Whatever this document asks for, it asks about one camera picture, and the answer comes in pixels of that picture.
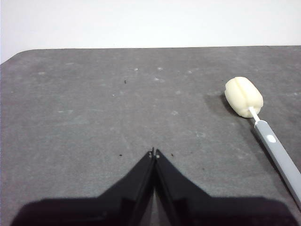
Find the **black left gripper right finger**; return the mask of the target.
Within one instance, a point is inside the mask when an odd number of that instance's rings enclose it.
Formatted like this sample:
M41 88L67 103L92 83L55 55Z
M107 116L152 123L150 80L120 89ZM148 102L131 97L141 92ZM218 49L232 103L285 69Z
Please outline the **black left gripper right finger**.
M158 206L171 226L296 226L288 207L264 197L213 197L155 153Z

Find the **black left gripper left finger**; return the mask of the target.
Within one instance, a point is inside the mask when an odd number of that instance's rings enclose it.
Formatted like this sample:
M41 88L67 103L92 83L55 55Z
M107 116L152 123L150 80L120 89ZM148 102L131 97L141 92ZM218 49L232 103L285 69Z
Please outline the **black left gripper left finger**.
M154 151L97 197L54 198L24 205L13 226L138 226L153 196Z

